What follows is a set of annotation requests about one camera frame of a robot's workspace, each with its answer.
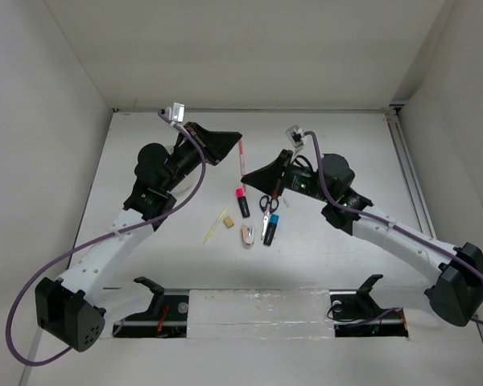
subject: white floor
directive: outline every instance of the white floor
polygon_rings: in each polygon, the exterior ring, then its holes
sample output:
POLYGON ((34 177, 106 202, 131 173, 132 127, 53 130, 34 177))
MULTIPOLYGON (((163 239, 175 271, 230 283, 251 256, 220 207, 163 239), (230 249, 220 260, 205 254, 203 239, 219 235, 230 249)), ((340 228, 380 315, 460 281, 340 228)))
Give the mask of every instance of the white floor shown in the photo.
MULTIPOLYGON (((188 113, 186 118, 206 129, 243 133, 247 171, 290 147, 284 130, 291 125, 314 130, 322 151, 348 159, 359 193, 419 227, 380 113, 188 113)), ((175 137, 154 113, 114 115, 78 244, 112 224, 130 194, 139 150, 149 142, 170 145, 175 137)), ((312 146, 303 153, 313 160, 312 146)), ((33 369, 29 384, 483 384, 477 328, 456 328, 436 318, 423 296, 426 280, 399 259, 331 228, 320 214, 322 203, 285 192, 290 207, 281 202, 272 246, 257 240, 244 249, 234 195, 239 176, 235 149, 208 168, 197 197, 142 244, 109 285, 143 275, 167 288, 260 291, 194 291, 190 338, 103 339, 85 353, 71 352, 33 369), (221 225, 202 245, 224 207, 235 227, 221 225), (324 316, 328 295, 311 288, 357 288, 373 273, 385 276, 376 285, 376 300, 383 307, 406 308, 411 338, 334 339, 324 316), (255 294, 266 298, 263 307, 255 294)), ((254 189, 247 192, 250 224, 257 229, 260 196, 254 189)), ((38 359, 60 348, 43 335, 38 359)))

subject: scissors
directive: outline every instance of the scissors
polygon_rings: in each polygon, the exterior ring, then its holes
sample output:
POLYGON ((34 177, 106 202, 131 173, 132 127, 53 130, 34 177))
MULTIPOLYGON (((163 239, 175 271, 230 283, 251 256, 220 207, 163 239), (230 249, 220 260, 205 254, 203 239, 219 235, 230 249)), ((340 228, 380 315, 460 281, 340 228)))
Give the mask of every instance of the scissors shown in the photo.
POLYGON ((265 238, 266 228, 268 227, 268 221, 270 220, 270 214, 277 211, 278 207, 279 200, 274 197, 264 195, 261 199, 259 199, 259 208, 263 212, 263 229, 261 234, 261 240, 265 238))

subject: scissors blade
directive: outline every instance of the scissors blade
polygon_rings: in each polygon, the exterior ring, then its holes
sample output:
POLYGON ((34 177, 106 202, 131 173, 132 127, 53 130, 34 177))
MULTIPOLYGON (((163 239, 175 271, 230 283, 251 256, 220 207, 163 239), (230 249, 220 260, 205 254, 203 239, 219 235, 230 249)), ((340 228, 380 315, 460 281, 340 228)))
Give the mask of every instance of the scissors blade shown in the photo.
POLYGON ((265 233, 266 233, 266 227, 268 227, 268 220, 270 219, 269 215, 265 212, 265 215, 263 216, 263 227, 262 227, 262 233, 261 233, 261 240, 265 238, 265 233))

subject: blue cap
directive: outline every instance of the blue cap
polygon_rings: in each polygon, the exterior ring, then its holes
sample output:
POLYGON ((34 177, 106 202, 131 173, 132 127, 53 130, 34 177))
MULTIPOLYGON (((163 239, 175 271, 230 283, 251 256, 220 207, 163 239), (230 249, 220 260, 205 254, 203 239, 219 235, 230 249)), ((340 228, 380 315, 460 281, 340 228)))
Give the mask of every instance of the blue cap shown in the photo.
POLYGON ((279 221, 279 216, 278 216, 278 215, 272 215, 272 216, 270 217, 270 223, 271 223, 271 224, 277 224, 277 223, 278 223, 278 221, 279 221))

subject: marker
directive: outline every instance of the marker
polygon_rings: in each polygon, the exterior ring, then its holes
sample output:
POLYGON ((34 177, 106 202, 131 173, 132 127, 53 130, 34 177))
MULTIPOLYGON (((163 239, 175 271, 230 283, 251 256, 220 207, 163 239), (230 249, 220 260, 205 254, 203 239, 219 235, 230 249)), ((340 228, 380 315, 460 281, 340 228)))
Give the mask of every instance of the marker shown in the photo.
POLYGON ((236 190, 236 196, 238 198, 238 205, 240 206, 241 215, 244 219, 250 217, 249 204, 247 203, 245 192, 243 191, 242 187, 236 190))
POLYGON ((268 228, 266 229, 265 233, 265 240, 263 241, 264 245, 270 245, 272 244, 272 240, 274 239, 274 234, 275 234, 275 229, 277 228, 277 223, 279 222, 279 216, 278 215, 272 215, 270 217, 270 221, 268 222, 268 228))

